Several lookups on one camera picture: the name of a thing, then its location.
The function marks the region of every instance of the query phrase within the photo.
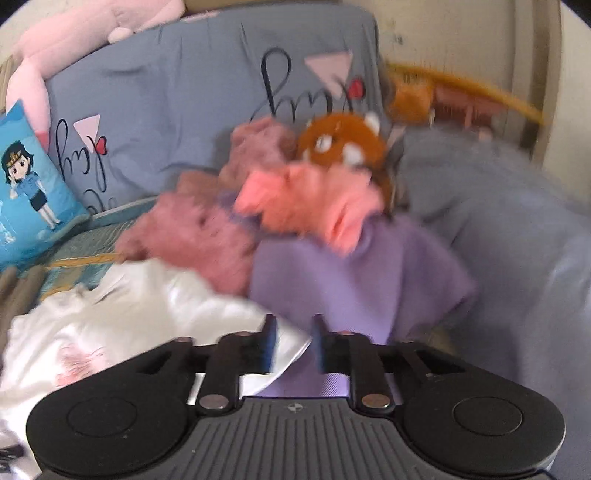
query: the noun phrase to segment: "orange plush toy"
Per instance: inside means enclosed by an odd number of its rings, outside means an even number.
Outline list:
[[[344,164],[367,168],[384,195],[384,205],[391,202],[392,186],[384,161],[386,143],[379,136],[379,118],[370,112],[365,118],[354,113],[332,113],[312,120],[298,142],[298,158],[330,167]]]

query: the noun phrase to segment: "cartoon policewoman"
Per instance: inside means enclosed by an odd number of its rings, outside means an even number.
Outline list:
[[[61,221],[47,204],[47,195],[39,175],[33,171],[33,155],[22,143],[14,142],[2,156],[2,169],[6,175],[6,183],[10,184],[10,198],[14,200],[24,195],[31,202],[33,210],[47,222],[49,228],[55,230]]]

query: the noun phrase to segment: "black circular cover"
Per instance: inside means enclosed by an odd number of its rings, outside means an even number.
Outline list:
[[[39,463],[67,476],[133,473],[165,456],[187,427],[186,405],[148,384],[72,387],[46,397],[27,422]]]
[[[482,476],[521,475],[547,466],[564,439],[550,400],[491,375],[429,381],[405,405],[404,430],[442,467]]]

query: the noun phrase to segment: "black hair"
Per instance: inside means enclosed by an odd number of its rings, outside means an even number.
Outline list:
[[[24,147],[24,145],[20,142],[14,142],[8,149],[4,152],[2,156],[2,169],[4,170],[4,174],[6,175],[6,183],[10,183],[10,168],[8,167],[8,162],[11,160],[11,155],[19,155],[20,157],[25,157],[29,161],[29,168],[27,170],[27,175],[31,173],[31,169],[33,167],[33,155],[30,154]]]

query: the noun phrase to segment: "black skirt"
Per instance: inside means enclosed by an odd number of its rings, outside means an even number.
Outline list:
[[[31,202],[33,209],[38,212],[47,203],[47,197],[41,190],[39,190],[32,199],[29,199],[29,201]]]

